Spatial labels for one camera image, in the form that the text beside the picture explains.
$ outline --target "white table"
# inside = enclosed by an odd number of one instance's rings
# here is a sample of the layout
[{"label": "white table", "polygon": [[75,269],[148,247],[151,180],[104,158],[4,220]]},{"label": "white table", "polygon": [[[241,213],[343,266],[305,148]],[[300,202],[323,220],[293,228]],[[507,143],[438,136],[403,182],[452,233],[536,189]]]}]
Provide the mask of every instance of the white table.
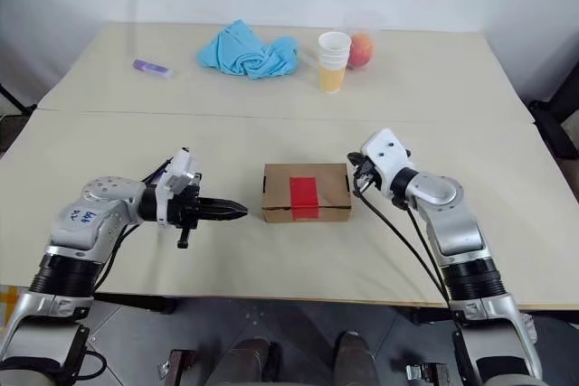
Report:
[{"label": "white table", "polygon": [[[145,224],[123,244],[104,291],[436,306],[440,297],[415,259],[358,200],[345,223],[261,219],[265,163],[343,162],[384,124],[37,110],[0,161],[0,281],[29,284],[52,218],[91,178],[139,179],[190,146],[202,195],[242,202],[249,216],[201,222],[187,250],[176,248],[176,231]],[[464,185],[520,305],[579,308],[579,206],[535,127],[387,125],[419,168]],[[405,214],[372,190],[371,200],[416,240]]]},{"label": "white table", "polygon": [[[383,31],[375,58],[349,71],[335,95],[318,90],[315,50],[325,30],[255,26],[271,42],[299,41],[299,70],[267,80],[200,67],[199,50],[223,29],[200,24],[108,24],[39,107],[256,118],[356,119],[480,125],[532,122],[479,33]],[[132,68],[174,69],[171,80]]]}]

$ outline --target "gray floor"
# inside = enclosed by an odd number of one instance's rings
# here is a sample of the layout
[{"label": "gray floor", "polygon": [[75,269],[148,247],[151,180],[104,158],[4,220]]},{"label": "gray floor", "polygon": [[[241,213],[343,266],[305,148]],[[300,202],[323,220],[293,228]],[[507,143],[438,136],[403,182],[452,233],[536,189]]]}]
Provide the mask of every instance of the gray floor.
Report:
[{"label": "gray floor", "polygon": [[[90,345],[107,357],[109,368],[99,378],[84,381],[85,386],[161,385],[157,366],[178,348],[200,355],[182,384],[201,385],[228,348],[251,337],[280,343],[280,380],[329,386],[334,342],[345,330],[357,330],[366,338],[383,385],[408,384],[403,367],[419,361],[449,363],[453,384],[460,385],[451,324],[417,326],[388,306],[197,298],[183,300],[172,315],[160,315],[96,302],[86,324]],[[536,327],[549,384],[579,384],[579,331],[540,317]],[[82,373],[97,368],[87,357]]]}]

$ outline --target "blue cloth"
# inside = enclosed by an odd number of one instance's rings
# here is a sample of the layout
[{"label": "blue cloth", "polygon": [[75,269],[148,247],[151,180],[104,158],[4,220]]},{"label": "blue cloth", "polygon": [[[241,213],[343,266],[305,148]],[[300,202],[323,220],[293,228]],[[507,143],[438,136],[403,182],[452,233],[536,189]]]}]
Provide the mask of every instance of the blue cloth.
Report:
[{"label": "blue cloth", "polygon": [[204,67],[250,79],[290,74],[298,67],[298,42],[283,36],[265,45],[247,24],[237,20],[197,54]]}]

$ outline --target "cardboard box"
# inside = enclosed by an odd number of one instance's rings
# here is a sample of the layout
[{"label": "cardboard box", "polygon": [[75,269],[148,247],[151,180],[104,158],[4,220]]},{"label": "cardboard box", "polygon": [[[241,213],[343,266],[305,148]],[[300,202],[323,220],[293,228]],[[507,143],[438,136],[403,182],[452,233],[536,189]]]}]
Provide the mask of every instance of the cardboard box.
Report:
[{"label": "cardboard box", "polygon": [[347,221],[351,208],[346,164],[265,165],[265,221]]}]

